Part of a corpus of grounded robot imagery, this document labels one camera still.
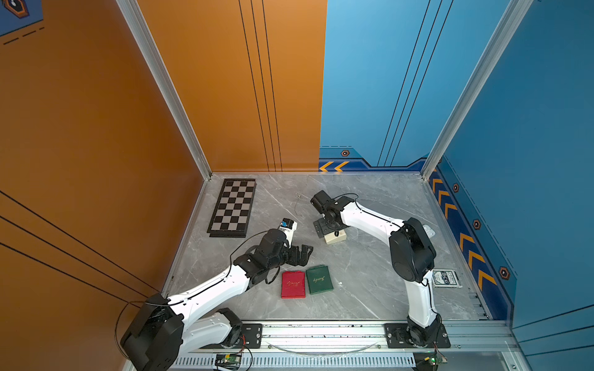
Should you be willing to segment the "green booklet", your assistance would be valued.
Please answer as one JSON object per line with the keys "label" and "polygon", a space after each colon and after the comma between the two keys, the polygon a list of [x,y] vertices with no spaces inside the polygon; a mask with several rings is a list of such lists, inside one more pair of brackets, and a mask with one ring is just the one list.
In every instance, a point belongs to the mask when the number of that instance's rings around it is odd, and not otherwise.
{"label": "green booklet", "polygon": [[326,265],[311,267],[306,270],[306,280],[311,295],[331,292],[334,290],[329,268]]}

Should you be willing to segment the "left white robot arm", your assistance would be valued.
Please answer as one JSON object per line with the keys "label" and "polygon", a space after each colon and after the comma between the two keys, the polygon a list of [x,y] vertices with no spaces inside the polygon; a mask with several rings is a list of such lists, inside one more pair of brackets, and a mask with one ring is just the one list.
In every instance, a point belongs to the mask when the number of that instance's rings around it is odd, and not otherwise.
{"label": "left white robot arm", "polygon": [[292,242],[296,226],[259,233],[261,241],[232,258],[219,275],[168,298],[155,294],[141,304],[119,348],[137,370],[167,370],[178,355],[204,346],[233,346],[241,320],[221,304],[266,281],[269,272],[288,264],[304,267],[313,248]]}

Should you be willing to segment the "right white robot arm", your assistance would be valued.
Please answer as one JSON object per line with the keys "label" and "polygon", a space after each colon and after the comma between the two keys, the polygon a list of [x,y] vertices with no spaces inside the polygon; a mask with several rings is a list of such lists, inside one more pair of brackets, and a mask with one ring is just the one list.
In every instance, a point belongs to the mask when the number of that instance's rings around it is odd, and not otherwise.
{"label": "right white robot arm", "polygon": [[438,346],[445,330],[434,300],[436,249],[423,224],[413,217],[401,220],[374,212],[346,195],[332,198],[320,191],[310,203],[323,215],[326,229],[357,228],[389,247],[391,266],[405,281],[408,297],[405,341],[419,348]]}

